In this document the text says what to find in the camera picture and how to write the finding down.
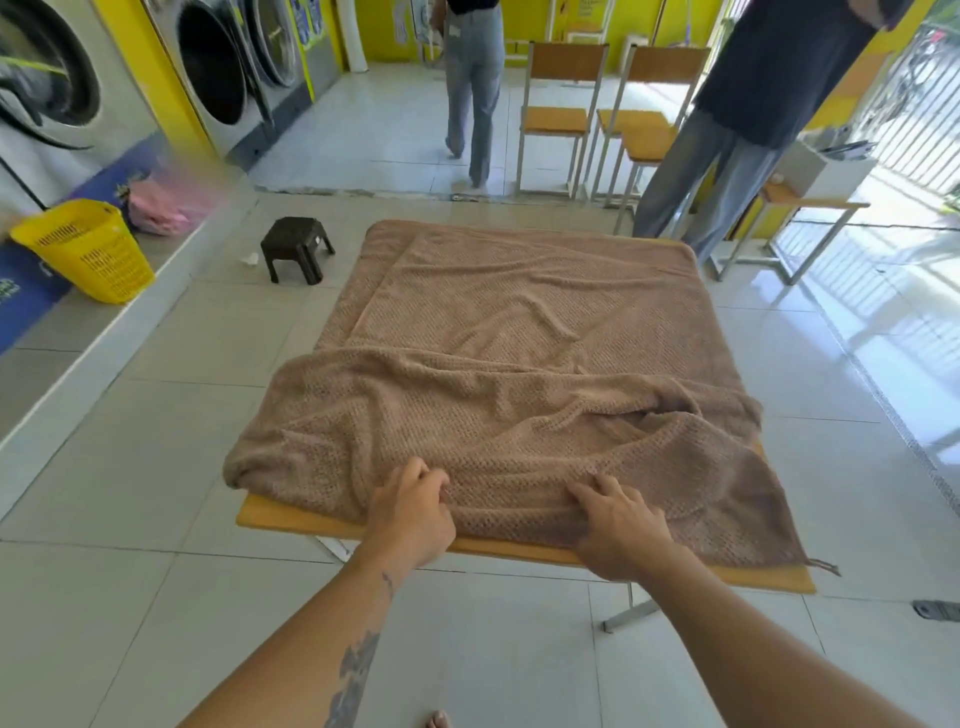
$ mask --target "towel fringe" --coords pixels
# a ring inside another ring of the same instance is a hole
[[[806,565],[809,567],[816,567],[817,569],[823,569],[824,571],[829,571],[834,576],[840,576],[840,567],[835,564],[831,564],[829,561],[823,561],[821,559],[807,559]]]

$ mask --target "light blue jeans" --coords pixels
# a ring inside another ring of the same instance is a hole
[[[659,237],[716,161],[716,183],[684,234],[697,259],[707,259],[767,181],[783,149],[751,144],[703,111],[686,120],[654,173],[634,215],[634,237]]]
[[[446,14],[444,63],[450,116],[446,147],[454,157],[464,152],[467,111],[473,97],[473,140],[470,144],[470,182],[479,187],[490,175],[493,111],[500,97],[500,77],[506,51],[500,6],[482,11]]]

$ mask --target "black plastic stool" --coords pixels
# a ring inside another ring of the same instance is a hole
[[[279,283],[276,277],[275,260],[294,260],[300,265],[303,277],[310,285],[316,285],[324,279],[324,273],[317,264],[314,251],[323,240],[326,251],[335,255],[323,224],[312,217],[281,217],[270,228],[260,242],[260,250],[270,270],[270,280]]]

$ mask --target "person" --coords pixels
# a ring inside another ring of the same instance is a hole
[[[470,184],[482,187],[490,176],[493,112],[500,98],[506,61],[503,14],[499,0],[436,0],[430,25],[444,37],[444,67],[449,116],[446,148],[464,153],[467,112],[473,99]]]
[[[683,236],[706,260],[877,30],[911,2],[752,0],[637,204],[634,237],[659,237],[716,161]]]
[[[394,469],[372,496],[353,557],[180,728],[352,726],[394,595],[456,536],[443,498],[448,482],[418,457]],[[637,490],[599,475],[596,488],[569,491],[588,520],[577,546],[583,563],[605,579],[639,583],[657,601],[728,725],[921,725],[725,586],[671,539],[663,512]],[[437,713],[427,726],[450,721]]]

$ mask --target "brown towel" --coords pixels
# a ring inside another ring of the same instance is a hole
[[[688,248],[388,221],[224,477],[362,521],[418,454],[450,473],[463,533],[570,546],[565,483],[609,473],[710,564],[800,564],[759,423]]]

